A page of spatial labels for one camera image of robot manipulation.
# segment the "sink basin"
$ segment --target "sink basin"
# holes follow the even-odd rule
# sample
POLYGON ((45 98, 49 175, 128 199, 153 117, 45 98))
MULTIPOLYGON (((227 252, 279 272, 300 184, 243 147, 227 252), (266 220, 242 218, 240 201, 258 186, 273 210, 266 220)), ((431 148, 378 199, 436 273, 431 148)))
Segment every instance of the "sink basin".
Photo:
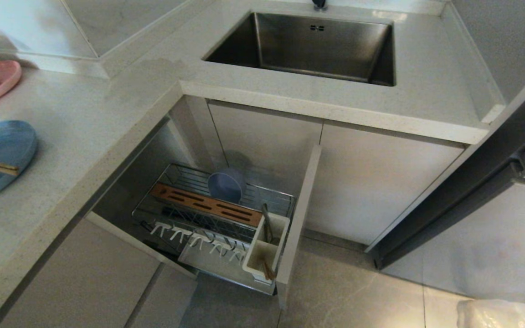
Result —
POLYGON ((394 86, 392 26, 251 13, 207 62, 394 86))

